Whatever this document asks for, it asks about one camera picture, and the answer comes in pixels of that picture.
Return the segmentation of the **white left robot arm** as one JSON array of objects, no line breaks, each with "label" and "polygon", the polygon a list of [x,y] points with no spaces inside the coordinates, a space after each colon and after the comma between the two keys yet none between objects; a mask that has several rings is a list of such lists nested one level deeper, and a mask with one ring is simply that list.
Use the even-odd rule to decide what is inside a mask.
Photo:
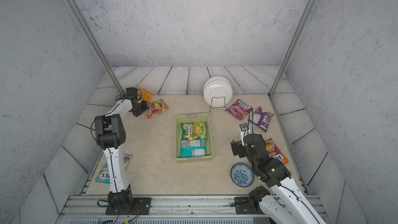
[{"label": "white left robot arm", "polygon": [[112,214],[127,213],[135,209],[123,160],[123,145],[126,141],[123,118],[129,112],[138,117],[148,110],[148,103],[143,96],[142,89],[124,89],[116,105],[107,113],[96,116],[92,122],[95,128],[92,137],[103,151],[108,165],[110,192],[107,210]]}]

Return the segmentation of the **teal Fox's candy bag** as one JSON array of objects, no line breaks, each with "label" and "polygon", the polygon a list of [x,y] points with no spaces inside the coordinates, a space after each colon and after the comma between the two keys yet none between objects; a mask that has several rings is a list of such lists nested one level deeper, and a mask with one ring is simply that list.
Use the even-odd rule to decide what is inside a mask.
[{"label": "teal Fox's candy bag", "polygon": [[181,158],[201,157],[206,155],[206,139],[181,141]]}]

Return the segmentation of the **green Fox's spring tea bag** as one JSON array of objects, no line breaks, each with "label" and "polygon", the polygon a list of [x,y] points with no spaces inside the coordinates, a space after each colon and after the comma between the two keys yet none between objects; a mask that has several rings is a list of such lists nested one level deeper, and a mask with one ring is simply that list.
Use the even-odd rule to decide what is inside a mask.
[{"label": "green Fox's spring tea bag", "polygon": [[207,123],[205,121],[181,123],[182,140],[202,140],[207,137]]}]

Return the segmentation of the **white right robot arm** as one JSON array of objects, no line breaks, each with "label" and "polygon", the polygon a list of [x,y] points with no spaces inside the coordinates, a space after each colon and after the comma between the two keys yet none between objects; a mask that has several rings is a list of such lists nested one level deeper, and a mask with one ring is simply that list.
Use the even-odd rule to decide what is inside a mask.
[{"label": "white right robot arm", "polygon": [[276,224],[324,224],[325,221],[303,195],[290,171],[269,155],[260,134],[248,134],[231,142],[235,156],[247,158],[251,170],[267,187],[259,186],[249,193],[253,211],[261,211]]}]

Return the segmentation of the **pink yellow Fox's candy bag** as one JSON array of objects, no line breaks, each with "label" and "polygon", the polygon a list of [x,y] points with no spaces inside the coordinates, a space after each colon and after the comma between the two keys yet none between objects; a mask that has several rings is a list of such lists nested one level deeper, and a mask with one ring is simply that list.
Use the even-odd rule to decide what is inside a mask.
[{"label": "pink yellow Fox's candy bag", "polygon": [[156,100],[154,102],[148,103],[148,109],[146,111],[146,115],[148,119],[159,115],[169,109],[168,105],[163,99]]}]

